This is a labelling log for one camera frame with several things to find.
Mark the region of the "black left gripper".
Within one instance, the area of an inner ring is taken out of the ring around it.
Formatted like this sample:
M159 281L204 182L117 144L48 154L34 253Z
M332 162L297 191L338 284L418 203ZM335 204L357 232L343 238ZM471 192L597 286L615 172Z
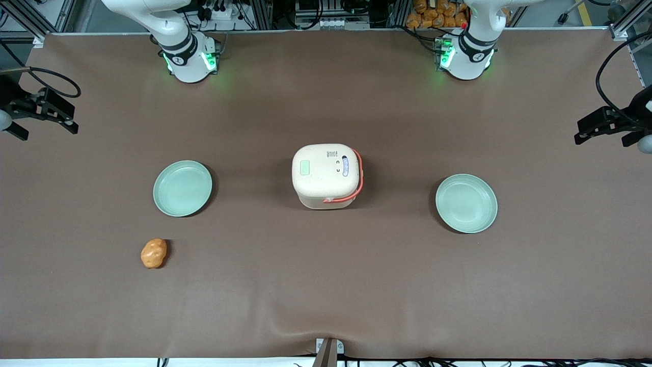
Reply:
M636 93L628 106L620 109L612 102L610 107L600 107L577 122L578 132L574 135L576 145L602 135L611 135L612 110L622 120L620 130L629 132L622 137L622 146L628 148L650 148L651 135L651 86Z

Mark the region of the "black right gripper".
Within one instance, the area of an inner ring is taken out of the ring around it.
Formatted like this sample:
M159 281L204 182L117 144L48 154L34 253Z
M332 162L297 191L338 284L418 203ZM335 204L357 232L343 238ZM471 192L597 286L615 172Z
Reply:
M23 90L18 82L9 76L1 76L1 130L17 139L27 140L29 132L16 123L17 119L33 118L46 120L39 102L47 109L47 120L58 123L73 135L78 133L79 126L70 116L75 107L51 88L41 88L37 93L30 94Z

